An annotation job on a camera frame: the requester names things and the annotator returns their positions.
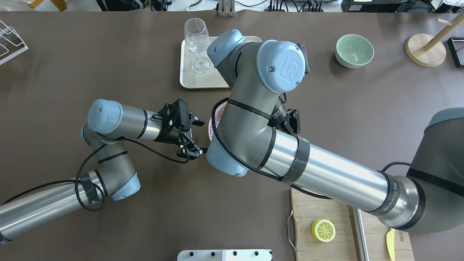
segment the wooden round base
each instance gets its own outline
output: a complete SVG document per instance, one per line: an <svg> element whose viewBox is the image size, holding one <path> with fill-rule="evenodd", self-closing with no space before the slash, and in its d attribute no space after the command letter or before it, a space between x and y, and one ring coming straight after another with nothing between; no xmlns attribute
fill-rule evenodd
<svg viewBox="0 0 464 261"><path fill-rule="evenodd" d="M442 42L438 42L428 51L422 48L432 38L432 35L420 33L413 35L406 41L406 53L416 64L424 67L436 67L444 62L446 49Z"/></svg>

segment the cut lemon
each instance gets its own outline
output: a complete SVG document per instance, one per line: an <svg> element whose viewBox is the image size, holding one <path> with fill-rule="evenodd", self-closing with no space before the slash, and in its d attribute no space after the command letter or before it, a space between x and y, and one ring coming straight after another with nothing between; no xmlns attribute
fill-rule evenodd
<svg viewBox="0 0 464 261"><path fill-rule="evenodd" d="M330 242L335 238L335 226L327 219L318 219L311 225L313 236L322 242Z"/></svg>

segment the glass base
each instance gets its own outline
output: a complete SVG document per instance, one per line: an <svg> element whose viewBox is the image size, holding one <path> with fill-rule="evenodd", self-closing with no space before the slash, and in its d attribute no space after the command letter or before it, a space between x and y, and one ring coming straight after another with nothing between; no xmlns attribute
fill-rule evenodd
<svg viewBox="0 0 464 261"><path fill-rule="evenodd" d="M192 69L196 73L205 73L209 70L210 67L211 67L211 62L206 57L201 57L201 59L198 57L192 62Z"/></svg>

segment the robotic arm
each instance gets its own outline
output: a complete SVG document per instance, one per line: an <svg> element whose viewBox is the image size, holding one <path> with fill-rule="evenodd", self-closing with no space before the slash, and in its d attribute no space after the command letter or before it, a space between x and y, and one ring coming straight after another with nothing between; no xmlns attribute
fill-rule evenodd
<svg viewBox="0 0 464 261"><path fill-rule="evenodd" d="M208 56L232 88L207 153L213 167L244 176L248 168L239 158L287 185L359 208L395 229L436 232L464 223L464 108L437 113L407 176L391 176L269 126L280 107L279 94L303 79L299 46L247 43L234 29L211 43ZM439 218L448 222L434 222Z"/></svg>
<svg viewBox="0 0 464 261"><path fill-rule="evenodd" d="M194 117L187 103L180 99L165 104L158 113L116 101L96 100L81 129L81 138L98 151L95 157L99 167L81 174L78 185L65 183L1 205L0 246L81 208L75 186L85 207L98 203L103 196L117 201L136 193L140 183L122 140L135 142L127 138L137 138L176 144L177 156L189 160L198 158L206 149L195 144L191 124L202 126L204 122Z"/></svg>

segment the green bowl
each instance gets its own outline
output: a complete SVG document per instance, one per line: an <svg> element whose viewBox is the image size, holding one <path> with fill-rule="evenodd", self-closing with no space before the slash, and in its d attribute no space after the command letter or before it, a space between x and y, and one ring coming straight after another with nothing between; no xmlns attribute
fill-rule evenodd
<svg viewBox="0 0 464 261"><path fill-rule="evenodd" d="M335 57L346 68L360 68L372 60L374 48L366 38L347 34L338 39Z"/></svg>

